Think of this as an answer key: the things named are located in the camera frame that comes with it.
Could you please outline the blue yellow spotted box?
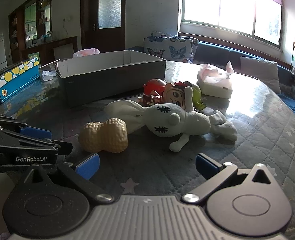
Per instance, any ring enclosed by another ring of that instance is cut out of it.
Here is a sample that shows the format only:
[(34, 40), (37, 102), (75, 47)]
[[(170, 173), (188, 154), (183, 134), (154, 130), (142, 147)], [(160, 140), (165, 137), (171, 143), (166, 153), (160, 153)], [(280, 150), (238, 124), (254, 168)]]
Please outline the blue yellow spotted box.
[(40, 61), (34, 57), (0, 70), (0, 103), (10, 99), (40, 77)]

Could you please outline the white stitched plush bunny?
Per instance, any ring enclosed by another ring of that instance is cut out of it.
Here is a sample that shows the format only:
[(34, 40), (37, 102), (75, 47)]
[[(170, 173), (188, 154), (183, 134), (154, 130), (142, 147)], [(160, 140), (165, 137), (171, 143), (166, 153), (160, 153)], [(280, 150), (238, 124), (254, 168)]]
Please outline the white stitched plush bunny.
[(208, 133), (237, 141), (237, 129), (220, 111), (214, 111), (214, 114), (207, 116), (196, 111), (187, 112), (173, 103), (144, 107), (132, 100), (117, 100), (109, 103), (105, 112), (112, 118), (123, 120), (129, 134), (145, 126), (159, 137), (180, 135), (180, 138), (169, 146), (172, 152), (179, 152), (191, 136)]

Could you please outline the dark cardboard box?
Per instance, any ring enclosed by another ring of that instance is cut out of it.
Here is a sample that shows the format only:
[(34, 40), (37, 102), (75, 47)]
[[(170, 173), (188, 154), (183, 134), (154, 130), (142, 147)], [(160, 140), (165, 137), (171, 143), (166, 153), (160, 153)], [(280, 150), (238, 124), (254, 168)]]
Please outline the dark cardboard box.
[(55, 64), (61, 94), (69, 107), (142, 92), (152, 79), (165, 79), (166, 60), (135, 50), (121, 50)]

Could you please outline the green alien toy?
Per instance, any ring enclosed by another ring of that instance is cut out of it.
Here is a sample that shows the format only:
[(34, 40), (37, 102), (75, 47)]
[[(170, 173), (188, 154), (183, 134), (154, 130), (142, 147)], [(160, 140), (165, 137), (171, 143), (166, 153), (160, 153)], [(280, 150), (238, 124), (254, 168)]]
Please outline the green alien toy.
[(191, 87), (193, 89), (192, 103), (194, 108), (198, 111), (204, 110), (207, 106), (201, 100), (201, 89), (198, 87), (198, 85), (195, 85), (193, 83), (191, 84)]

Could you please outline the pink plastic bag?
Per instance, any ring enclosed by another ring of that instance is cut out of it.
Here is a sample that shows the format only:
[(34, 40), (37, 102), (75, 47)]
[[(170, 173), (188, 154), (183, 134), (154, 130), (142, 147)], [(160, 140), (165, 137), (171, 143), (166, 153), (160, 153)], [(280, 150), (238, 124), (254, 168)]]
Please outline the pink plastic bag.
[(100, 50), (96, 48), (82, 49), (74, 53), (73, 58), (96, 55), (96, 54), (100, 54)]

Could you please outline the crumpled white paper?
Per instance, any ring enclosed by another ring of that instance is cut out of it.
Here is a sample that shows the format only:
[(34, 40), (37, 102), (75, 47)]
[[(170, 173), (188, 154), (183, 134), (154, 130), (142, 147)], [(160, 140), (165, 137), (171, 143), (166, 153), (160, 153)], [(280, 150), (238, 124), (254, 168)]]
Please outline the crumpled white paper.
[(43, 81), (51, 81), (53, 80), (54, 77), (56, 77), (56, 71), (54, 70), (51, 70), (51, 71), (48, 71), (48, 70), (43, 70), (42, 71), (42, 80)]

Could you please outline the dark wooden door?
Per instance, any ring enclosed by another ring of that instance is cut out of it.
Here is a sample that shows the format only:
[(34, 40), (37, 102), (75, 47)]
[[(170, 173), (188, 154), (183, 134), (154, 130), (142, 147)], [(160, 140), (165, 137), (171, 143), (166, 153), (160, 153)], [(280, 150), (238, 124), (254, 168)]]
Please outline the dark wooden door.
[(125, 49), (126, 0), (80, 0), (81, 45), (101, 53)]

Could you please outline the wooden display cabinet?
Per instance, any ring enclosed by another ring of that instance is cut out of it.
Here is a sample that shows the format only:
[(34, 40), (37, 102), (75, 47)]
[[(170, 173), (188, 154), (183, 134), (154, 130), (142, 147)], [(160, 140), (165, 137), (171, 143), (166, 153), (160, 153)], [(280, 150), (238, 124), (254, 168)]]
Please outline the wooden display cabinet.
[(80, 0), (14, 0), (8, 37), (12, 63), (31, 54), (43, 64), (72, 57), (81, 48)]

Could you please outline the grey cushion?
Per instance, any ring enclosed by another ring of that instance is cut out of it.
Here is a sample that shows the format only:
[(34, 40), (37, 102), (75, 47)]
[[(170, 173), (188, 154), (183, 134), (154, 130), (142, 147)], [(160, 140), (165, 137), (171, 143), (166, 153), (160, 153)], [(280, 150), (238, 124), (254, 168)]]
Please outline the grey cushion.
[(255, 77), (267, 85), (276, 94), (281, 93), (278, 64), (275, 61), (240, 57), (241, 73)]

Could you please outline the butterfly pattern pillow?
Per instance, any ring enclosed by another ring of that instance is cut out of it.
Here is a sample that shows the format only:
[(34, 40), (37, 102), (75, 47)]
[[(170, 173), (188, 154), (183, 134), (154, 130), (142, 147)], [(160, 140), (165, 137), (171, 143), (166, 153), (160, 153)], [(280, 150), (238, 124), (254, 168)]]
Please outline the butterfly pattern pillow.
[(169, 61), (193, 63), (199, 40), (154, 31), (144, 38), (143, 52)]

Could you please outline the window with frame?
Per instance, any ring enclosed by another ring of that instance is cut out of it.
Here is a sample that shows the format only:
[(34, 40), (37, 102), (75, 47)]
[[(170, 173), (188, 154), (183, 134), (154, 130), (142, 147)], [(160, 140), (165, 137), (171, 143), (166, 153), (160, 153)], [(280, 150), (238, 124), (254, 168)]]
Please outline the window with frame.
[(183, 0), (184, 22), (235, 31), (279, 47), (283, 0)]

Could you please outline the white tissue pack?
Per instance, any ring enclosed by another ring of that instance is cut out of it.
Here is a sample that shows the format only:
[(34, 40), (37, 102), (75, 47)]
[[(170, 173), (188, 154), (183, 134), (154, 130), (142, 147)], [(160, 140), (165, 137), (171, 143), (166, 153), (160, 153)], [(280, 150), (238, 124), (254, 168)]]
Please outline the white tissue pack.
[(234, 69), (230, 61), (226, 69), (218, 68), (212, 64), (200, 64), (197, 74), (201, 93), (222, 99), (230, 99), (233, 92), (230, 76)]

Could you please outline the red-dressed doll figure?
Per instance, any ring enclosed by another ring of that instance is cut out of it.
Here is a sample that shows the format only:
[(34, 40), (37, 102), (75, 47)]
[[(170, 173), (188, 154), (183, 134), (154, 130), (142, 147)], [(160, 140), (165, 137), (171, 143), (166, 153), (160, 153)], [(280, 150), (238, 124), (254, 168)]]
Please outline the red-dressed doll figure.
[(149, 80), (143, 85), (144, 94), (138, 98), (142, 106), (152, 106), (158, 103), (174, 103), (185, 109), (185, 87), (192, 87), (189, 81), (166, 83), (161, 79)]

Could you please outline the tan peanut toy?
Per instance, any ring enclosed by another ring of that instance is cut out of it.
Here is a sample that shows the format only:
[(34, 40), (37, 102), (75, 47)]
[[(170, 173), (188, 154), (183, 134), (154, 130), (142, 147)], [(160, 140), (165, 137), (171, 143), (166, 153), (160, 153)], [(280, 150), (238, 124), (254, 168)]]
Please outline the tan peanut toy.
[(89, 153), (123, 152), (129, 145), (126, 123), (119, 118), (103, 123), (89, 122), (80, 131), (78, 141), (81, 148)]

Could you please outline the quilted star tablecloth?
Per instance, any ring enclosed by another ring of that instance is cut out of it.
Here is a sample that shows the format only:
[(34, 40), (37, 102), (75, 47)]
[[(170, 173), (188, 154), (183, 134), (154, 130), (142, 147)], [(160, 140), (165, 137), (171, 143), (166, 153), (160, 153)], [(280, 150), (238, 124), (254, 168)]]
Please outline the quilted star tablecloth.
[[(267, 166), (292, 206), (286, 235), (295, 239), (295, 114), (270, 88), (246, 75), (233, 76), (236, 86), (229, 100), (203, 98), (208, 109), (221, 111), (237, 129), (236, 142), (218, 135), (191, 137), (178, 153), (171, 152), (172, 138), (160, 138), (143, 127), (129, 136), (128, 148), (120, 154), (100, 152), (100, 168), (91, 182), (111, 194), (124, 190), (135, 194), (183, 194), (204, 182), (195, 158), (204, 153), (219, 163), (230, 161), (240, 168), (257, 163)], [(75, 108), (65, 105), (57, 80), (37, 81), (8, 102), (0, 113), (48, 129), (55, 139), (73, 145), (70, 162), (86, 154), (78, 135), (88, 122), (104, 122), (107, 100)]]

